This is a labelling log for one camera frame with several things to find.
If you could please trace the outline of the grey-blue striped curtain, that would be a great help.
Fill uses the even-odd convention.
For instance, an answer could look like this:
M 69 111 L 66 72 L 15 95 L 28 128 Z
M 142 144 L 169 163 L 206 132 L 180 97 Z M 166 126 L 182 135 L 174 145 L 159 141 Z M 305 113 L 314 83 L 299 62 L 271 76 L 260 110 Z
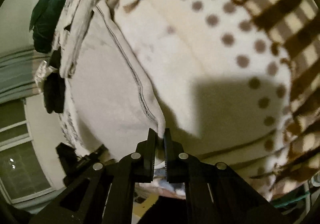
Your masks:
M 39 94 L 34 75 L 49 57 L 33 47 L 1 54 L 1 103 Z

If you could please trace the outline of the white garment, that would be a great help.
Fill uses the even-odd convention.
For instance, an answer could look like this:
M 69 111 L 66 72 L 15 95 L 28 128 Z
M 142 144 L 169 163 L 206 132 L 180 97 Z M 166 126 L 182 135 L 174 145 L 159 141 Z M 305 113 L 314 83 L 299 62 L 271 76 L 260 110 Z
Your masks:
M 53 47 L 66 84 L 60 117 L 79 156 L 105 146 L 114 159 L 131 153 L 165 119 L 144 69 L 113 20 L 119 0 L 66 0 Z

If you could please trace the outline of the dark green duvet bundle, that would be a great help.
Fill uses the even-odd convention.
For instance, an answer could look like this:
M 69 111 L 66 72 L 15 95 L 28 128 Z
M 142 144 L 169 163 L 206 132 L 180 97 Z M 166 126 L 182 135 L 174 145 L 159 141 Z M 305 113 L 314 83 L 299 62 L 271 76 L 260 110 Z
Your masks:
M 34 48 L 48 54 L 60 14 L 66 0 L 39 0 L 33 8 L 29 30 L 33 32 Z

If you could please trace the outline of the white framed window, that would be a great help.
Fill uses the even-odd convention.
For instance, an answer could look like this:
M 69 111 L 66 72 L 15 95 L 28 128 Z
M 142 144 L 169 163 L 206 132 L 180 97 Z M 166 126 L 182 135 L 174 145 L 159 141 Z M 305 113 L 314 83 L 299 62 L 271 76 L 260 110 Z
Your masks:
M 1 104 L 1 193 L 17 204 L 55 190 L 34 148 L 25 99 Z

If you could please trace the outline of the floral bed blanket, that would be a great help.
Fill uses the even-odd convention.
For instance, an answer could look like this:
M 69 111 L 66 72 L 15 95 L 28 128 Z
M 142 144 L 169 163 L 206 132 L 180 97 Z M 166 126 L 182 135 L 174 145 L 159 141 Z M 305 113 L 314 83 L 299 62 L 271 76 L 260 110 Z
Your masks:
M 119 0 L 113 20 L 187 153 L 268 201 L 318 174 L 314 0 Z

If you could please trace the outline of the black folded garment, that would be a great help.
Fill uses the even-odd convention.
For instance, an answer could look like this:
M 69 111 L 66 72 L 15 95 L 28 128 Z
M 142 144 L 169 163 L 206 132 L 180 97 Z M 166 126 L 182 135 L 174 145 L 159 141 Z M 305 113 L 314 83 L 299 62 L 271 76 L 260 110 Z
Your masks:
M 46 68 L 43 84 L 43 100 L 47 113 L 63 113 L 65 104 L 65 79 L 60 76 L 61 48 L 53 51 Z

